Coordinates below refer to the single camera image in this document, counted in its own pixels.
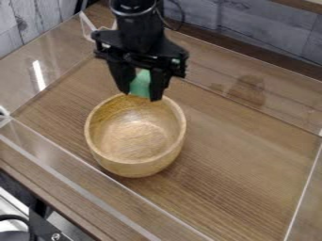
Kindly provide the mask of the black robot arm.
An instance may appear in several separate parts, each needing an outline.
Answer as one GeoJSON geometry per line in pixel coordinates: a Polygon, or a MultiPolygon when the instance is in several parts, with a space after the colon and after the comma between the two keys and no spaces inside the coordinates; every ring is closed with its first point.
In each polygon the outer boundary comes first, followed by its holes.
{"type": "Polygon", "coordinates": [[[134,93],[135,80],[147,78],[149,99],[157,102],[171,78],[186,77],[189,59],[189,52],[165,34],[163,0],[110,0],[110,10],[118,28],[93,32],[97,58],[106,60],[122,93],[134,93]]]}

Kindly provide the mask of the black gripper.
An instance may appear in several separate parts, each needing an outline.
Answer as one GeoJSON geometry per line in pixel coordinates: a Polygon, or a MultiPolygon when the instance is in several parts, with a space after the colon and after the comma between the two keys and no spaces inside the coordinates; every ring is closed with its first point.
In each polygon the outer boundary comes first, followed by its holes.
{"type": "Polygon", "coordinates": [[[162,99],[173,76],[186,76],[189,52],[165,35],[162,13],[157,8],[113,9],[117,30],[98,30],[91,37],[97,57],[110,67],[118,89],[130,93],[137,68],[150,71],[150,100],[162,99]]]}

